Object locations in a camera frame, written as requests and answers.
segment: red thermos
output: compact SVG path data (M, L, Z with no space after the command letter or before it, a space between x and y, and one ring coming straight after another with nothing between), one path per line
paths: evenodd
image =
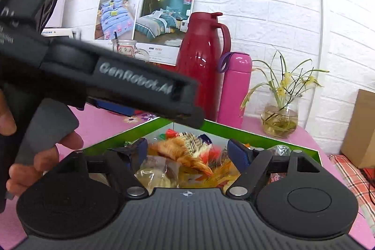
M218 23L222 13L195 12L177 57L177 71L199 82L196 105L204 110L205 118L215 121L219 102L220 73L218 62L222 54L231 51L231 36L227 26ZM218 28L223 32L221 52Z

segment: pink table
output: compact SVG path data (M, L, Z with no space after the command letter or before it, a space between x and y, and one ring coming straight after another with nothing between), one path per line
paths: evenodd
M86 105L83 112L76 109L73 109L73 112L80 122L77 132L84 140L84 147L100 142L143 122L140 117L138 118L138 121L129 122L127 117L119 116L106 110L97 109L90 105ZM264 135L259 121L256 118L245 118L242 128L251 131L252 133ZM331 164L328 157L303 128L298 127L297 131L286 141L299 146L318 150L320 152L323 166L337 179L342 181L340 174ZM59 152L61 158L63 158L68 155L71 150L59 146ZM12 249L26 236L16 216L15 205L16 200L8 201L5 212L0 214L0 246L2 246L4 250ZM365 219L359 214L350 230L350 235L367 249L372 249L375 246L375 239L372 237L372 232Z

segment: pink water bottle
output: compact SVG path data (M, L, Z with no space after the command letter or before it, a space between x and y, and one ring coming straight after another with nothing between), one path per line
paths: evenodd
M228 52L220 58L219 71L224 74L223 90L217 122L241 128L244 109L241 103L249 91L251 57L242 52Z

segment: finger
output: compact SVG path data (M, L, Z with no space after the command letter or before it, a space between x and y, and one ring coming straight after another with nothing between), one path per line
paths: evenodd
M26 187L33 185L42 175L43 172L38 172L33 166L23 164L14 164L9 169L11 180Z
M0 90L0 134L10 136L17 130L11 111L8 108L4 93Z
M59 163L59 151L54 146L51 149L37 153L34 157L34 167L39 172L50 171Z
M22 184L16 183L12 179L9 179L6 182L6 189L8 190L9 193L20 197L22 193L26 191L27 187L23 186Z
M81 149L83 147L83 140L75 131L65 136L59 143L70 149Z

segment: yellow flower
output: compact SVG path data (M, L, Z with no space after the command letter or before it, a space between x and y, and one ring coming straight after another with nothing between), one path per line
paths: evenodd
M292 82L292 74L290 72L284 73L284 84L289 85Z
M285 89L282 88L282 87L279 87L279 88L277 89L277 95L278 95L279 97L285 97Z
M309 76L308 79L306 80L305 84L310 85L313 84L316 81L316 79L313 76Z
M280 87L284 88L286 87L288 84L286 83L286 80L281 80L280 81Z

